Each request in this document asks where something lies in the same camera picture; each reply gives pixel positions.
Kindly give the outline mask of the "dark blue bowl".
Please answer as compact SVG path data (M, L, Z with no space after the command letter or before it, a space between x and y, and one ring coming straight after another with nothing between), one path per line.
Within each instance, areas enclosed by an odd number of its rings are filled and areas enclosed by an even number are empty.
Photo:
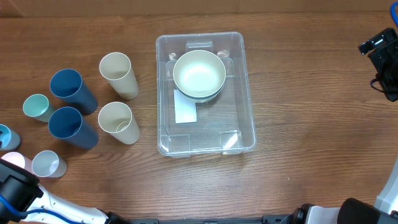
M183 86L180 88L175 85L177 90L189 100L196 103L206 103L216 98L217 95L222 91L224 84L221 86L215 86L210 84L201 84L194 86Z

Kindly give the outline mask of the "cream bowl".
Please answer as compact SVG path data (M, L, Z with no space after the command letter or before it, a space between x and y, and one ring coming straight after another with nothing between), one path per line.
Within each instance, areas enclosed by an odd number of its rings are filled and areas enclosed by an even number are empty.
M192 50L176 61L172 75L180 88L201 84L221 86L226 80L226 67L214 53Z

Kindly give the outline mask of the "light blue small cup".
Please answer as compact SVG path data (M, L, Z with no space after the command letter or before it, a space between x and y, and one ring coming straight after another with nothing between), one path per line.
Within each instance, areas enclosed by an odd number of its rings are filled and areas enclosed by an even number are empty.
M21 144L20 136L4 124L1 127L1 150L2 151L15 151Z

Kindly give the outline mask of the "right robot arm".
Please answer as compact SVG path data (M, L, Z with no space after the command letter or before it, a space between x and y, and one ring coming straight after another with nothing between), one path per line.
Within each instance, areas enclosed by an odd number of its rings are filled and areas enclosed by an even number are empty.
M384 29L358 47L368 54L377 73L370 86L385 94L391 102L397 101L397 33ZM340 207L320 207L303 204L282 223L333 223L333 224L397 224L397 164L374 205L355 198L346 199Z

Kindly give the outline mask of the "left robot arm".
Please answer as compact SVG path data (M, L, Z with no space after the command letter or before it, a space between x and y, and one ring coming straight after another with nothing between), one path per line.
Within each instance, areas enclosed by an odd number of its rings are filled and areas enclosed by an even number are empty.
M29 171L1 160L1 223L129 224L113 212L77 205L48 192Z

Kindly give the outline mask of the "clear plastic storage container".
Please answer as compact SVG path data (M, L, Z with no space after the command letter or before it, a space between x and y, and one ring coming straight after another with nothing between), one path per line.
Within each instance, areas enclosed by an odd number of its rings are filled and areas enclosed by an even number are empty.
M243 36L239 32L161 35L155 46L159 152L178 158L254 149L256 130ZM216 98L195 103L196 122L177 124L173 68L178 58L191 50L207 50L219 56L226 67L226 81Z

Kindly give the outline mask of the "white label sticker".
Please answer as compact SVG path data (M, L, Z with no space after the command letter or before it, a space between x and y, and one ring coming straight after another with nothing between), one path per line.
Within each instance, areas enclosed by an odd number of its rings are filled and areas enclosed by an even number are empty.
M194 123L197 121L196 104L184 96L179 90L174 90L175 122Z

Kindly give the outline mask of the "cream tall cup upper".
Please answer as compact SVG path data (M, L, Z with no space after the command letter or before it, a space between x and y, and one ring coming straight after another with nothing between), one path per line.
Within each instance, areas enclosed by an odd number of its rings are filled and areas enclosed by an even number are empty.
M99 63L99 72L121 98L131 100L138 95L139 87L132 64L124 53L105 55Z

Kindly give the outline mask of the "cream tall cup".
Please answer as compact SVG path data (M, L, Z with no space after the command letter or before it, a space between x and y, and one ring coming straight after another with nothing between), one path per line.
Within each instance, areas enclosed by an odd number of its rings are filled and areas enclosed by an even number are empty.
M140 130L127 104L114 101L104 105L98 115L100 128L124 144L134 144Z
M99 63L99 72L121 98L131 100L138 95L139 87L132 64L124 53L105 55Z

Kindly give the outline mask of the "cream tall cup lower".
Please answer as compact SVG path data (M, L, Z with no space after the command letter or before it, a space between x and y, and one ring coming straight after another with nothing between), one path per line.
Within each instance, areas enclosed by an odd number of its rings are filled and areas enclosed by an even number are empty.
M104 105L98 115L100 128L124 144L134 144L140 130L127 104L114 101Z

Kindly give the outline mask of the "dark blue tall cup upper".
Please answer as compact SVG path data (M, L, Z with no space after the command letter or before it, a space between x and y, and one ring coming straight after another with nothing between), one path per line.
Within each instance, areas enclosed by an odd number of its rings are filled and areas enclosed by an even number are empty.
M74 69L66 68L58 71L51 78L50 91L83 115L94 113L98 107L94 94Z

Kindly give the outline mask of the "dark blue tall cup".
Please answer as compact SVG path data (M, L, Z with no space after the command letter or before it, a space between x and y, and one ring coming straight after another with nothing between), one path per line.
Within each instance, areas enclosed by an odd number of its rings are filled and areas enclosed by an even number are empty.
M83 115L94 113L98 107L94 94L74 69L66 68L58 71L51 78L50 91Z
M90 150L99 141L96 129L77 109L70 106L57 109L51 115L48 126L54 137L83 149Z

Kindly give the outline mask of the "dark blue tall cup lower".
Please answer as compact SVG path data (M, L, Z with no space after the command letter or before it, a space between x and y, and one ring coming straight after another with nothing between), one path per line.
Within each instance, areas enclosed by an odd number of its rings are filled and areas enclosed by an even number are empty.
M51 115L48 126L54 137L83 149L90 150L99 141L96 129L77 109L70 106L57 109Z

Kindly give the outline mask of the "pink small cup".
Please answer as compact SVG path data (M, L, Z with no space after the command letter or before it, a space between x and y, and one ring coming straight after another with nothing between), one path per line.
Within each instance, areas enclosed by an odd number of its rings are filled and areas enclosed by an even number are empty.
M31 174L34 174L32 170L32 161L19 152L8 152L3 155L1 159L8 161L16 166L19 166L29 171Z

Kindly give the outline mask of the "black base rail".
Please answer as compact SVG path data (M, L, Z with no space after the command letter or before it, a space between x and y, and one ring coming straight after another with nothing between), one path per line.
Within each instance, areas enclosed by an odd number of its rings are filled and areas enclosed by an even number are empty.
M208 219L181 219L181 220L158 220L133 219L131 224L280 224L290 223L293 215L264 215L255 218L208 218Z

